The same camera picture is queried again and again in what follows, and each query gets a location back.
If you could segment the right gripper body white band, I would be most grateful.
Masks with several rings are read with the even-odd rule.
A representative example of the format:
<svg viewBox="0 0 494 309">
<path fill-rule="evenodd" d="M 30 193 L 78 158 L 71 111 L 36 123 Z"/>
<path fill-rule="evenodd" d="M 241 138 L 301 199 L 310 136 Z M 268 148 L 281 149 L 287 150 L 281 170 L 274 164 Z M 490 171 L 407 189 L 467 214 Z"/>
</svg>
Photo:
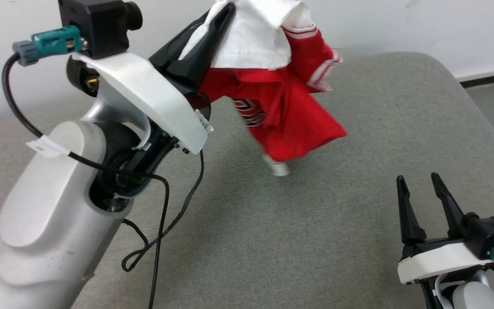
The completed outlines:
<svg viewBox="0 0 494 309">
<path fill-rule="evenodd" d="M 493 264 L 458 242 L 405 258 L 397 272 L 402 284 L 423 288 L 428 309 L 494 309 L 494 291 L 484 271 Z"/>
</svg>

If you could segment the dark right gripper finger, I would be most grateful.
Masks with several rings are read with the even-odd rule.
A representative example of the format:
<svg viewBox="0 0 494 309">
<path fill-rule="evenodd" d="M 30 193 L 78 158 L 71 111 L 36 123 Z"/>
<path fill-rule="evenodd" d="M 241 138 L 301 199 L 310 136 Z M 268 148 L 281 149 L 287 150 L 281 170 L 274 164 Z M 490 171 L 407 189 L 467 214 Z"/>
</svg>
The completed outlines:
<svg viewBox="0 0 494 309">
<path fill-rule="evenodd" d="M 431 180 L 436 196 L 440 199 L 446 216 L 448 237 L 464 237 L 465 230 L 462 225 L 464 213 L 455 201 L 451 192 L 449 192 L 441 176 L 438 173 L 431 173 Z"/>
<path fill-rule="evenodd" d="M 410 203 L 410 191 L 402 175 L 396 178 L 398 207 L 401 229 L 401 241 L 405 245 L 417 244 L 427 238 L 424 229 L 419 226 L 417 217 Z"/>
</svg>

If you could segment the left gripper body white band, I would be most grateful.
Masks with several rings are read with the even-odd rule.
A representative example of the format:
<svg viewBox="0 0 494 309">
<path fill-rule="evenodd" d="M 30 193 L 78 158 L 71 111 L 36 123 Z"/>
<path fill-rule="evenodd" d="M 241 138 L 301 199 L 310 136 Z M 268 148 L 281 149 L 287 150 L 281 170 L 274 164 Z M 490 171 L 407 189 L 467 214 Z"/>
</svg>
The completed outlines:
<svg viewBox="0 0 494 309">
<path fill-rule="evenodd" d="M 66 150 L 66 155 L 92 168 L 110 173 L 151 173 L 160 158 L 176 146 L 192 154 L 200 154 L 213 127 L 210 114 L 192 108 L 187 96 L 197 92 L 180 92 L 153 65 L 129 51 L 102 59 L 91 59 L 80 53 L 72 54 L 78 61 L 93 69 L 99 76 L 96 100 L 84 115 L 83 121 L 113 121 L 131 123 L 143 129 L 145 136 L 132 151 L 139 151 L 145 160 L 123 170 L 97 164 Z"/>
</svg>

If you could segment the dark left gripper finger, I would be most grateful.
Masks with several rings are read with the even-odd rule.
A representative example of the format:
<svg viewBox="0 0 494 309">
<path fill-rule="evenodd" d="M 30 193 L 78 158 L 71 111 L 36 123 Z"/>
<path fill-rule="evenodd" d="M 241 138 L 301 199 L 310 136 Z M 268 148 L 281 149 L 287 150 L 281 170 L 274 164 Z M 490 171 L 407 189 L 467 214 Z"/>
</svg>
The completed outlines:
<svg viewBox="0 0 494 309">
<path fill-rule="evenodd" d="M 194 32 L 204 24 L 208 11 L 186 26 L 161 49 L 149 57 L 151 64 L 163 72 L 197 72 L 213 61 L 213 51 L 203 39 L 194 44 L 192 55 L 179 59 Z"/>
<path fill-rule="evenodd" d="M 173 61 L 167 72 L 180 84 L 198 90 L 212 66 L 222 40 L 235 17 L 235 4 L 227 3 L 212 19 L 206 18 L 202 29 L 204 35 L 184 56 Z"/>
</svg>

